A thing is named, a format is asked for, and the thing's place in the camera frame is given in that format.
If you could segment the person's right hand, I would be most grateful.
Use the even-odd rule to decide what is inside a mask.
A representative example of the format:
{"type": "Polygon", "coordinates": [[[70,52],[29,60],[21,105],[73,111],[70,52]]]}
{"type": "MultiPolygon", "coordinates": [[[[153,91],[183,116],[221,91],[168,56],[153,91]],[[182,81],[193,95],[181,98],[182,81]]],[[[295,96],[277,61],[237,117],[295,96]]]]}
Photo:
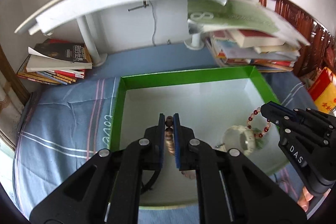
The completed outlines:
{"type": "Polygon", "coordinates": [[[314,196],[307,190],[304,186],[302,188],[301,195],[297,201],[298,205],[303,209],[304,212],[307,212],[309,209],[309,202],[314,198],[314,196]]]}

